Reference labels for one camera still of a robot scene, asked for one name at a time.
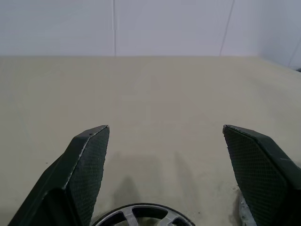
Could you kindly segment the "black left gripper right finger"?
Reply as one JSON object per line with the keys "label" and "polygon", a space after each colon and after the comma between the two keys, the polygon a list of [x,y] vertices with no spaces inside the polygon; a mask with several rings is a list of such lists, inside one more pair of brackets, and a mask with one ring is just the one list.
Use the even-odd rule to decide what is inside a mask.
{"label": "black left gripper right finger", "polygon": [[259,132],[224,125],[235,178],[258,226],[301,224],[301,169]]}

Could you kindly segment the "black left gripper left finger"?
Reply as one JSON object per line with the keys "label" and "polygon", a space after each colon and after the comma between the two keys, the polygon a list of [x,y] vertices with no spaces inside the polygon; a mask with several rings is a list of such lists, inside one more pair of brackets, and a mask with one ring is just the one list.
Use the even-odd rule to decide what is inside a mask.
{"label": "black left gripper left finger", "polygon": [[40,176],[10,226],[88,226],[103,178],[110,128],[75,136]]}

